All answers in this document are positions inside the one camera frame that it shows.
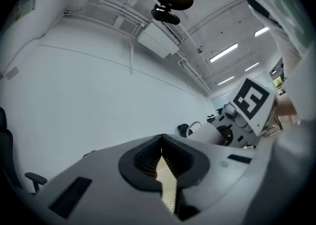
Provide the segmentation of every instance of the office chair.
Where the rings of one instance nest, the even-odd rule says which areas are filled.
[[[6,115],[3,108],[0,108],[0,163],[1,169],[5,172],[12,185],[22,188],[14,169],[13,136],[7,129]],[[43,186],[47,183],[46,178],[32,172],[25,173],[25,177],[33,182],[35,193],[39,191],[39,185]]]

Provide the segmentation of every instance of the fluorescent light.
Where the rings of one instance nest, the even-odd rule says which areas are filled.
[[[255,37],[257,37],[257,36],[263,34],[264,32],[267,32],[268,30],[269,30],[269,28],[265,27],[265,28],[263,28],[263,29],[257,31],[257,32],[255,33]]]
[[[226,55],[227,53],[231,52],[232,50],[236,49],[237,47],[238,47],[238,43],[235,43],[233,46],[231,46],[228,49],[226,49],[226,50],[222,51],[221,53],[217,54],[215,57],[210,59],[211,63],[213,63],[214,61],[216,61],[220,57]]]
[[[234,76],[228,78],[227,80],[224,80],[223,82],[220,82],[218,85],[221,85],[221,84],[223,84],[223,83],[225,83],[225,82],[227,82],[228,80],[231,80],[231,79],[233,79],[233,78],[234,78]]]
[[[259,62],[256,63],[256,64],[254,64],[254,65],[252,65],[252,66],[250,66],[249,68],[247,68],[247,69],[245,70],[245,72],[248,71],[248,70],[250,70],[251,68],[255,67],[255,66],[258,65],[258,64],[259,64]]]

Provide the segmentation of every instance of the white ceiling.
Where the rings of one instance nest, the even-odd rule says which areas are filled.
[[[69,0],[68,8],[76,9],[97,0]],[[153,0],[119,0],[129,2],[129,6],[152,20],[150,14],[154,7]],[[85,8],[85,15],[114,25],[117,28],[132,33],[134,26],[127,21],[122,24],[116,15],[97,9],[93,6]],[[195,0],[193,6],[185,11],[174,11],[180,19],[181,25],[191,34],[192,40],[178,25],[177,30],[185,37],[179,46],[187,55],[192,64],[203,75],[211,90],[218,89],[218,83],[233,76],[243,76],[245,69],[260,62],[264,62],[276,50],[277,46],[270,33],[254,37],[254,33],[263,28],[263,25],[252,15],[245,0]],[[210,63],[209,59],[225,50],[234,43],[238,48]],[[202,46],[202,55],[198,54],[197,47]]]

